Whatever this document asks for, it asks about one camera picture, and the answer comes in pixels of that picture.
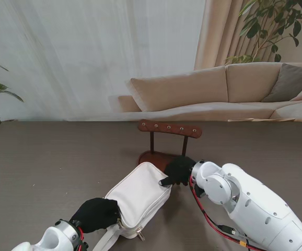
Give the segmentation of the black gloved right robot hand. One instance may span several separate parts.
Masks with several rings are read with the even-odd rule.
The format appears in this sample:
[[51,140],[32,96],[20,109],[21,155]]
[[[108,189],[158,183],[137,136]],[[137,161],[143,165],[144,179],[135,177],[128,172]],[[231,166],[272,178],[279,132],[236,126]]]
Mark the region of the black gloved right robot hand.
[[166,178],[159,181],[161,186],[188,185],[189,177],[196,162],[187,156],[174,158],[165,168]]

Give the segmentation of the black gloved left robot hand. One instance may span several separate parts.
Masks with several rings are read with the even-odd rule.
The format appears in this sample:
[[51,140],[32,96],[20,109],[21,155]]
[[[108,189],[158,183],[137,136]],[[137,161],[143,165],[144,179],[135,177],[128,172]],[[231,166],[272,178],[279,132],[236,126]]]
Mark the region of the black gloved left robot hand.
[[106,229],[118,222],[120,209],[116,200],[93,198],[85,201],[69,222],[83,233]]

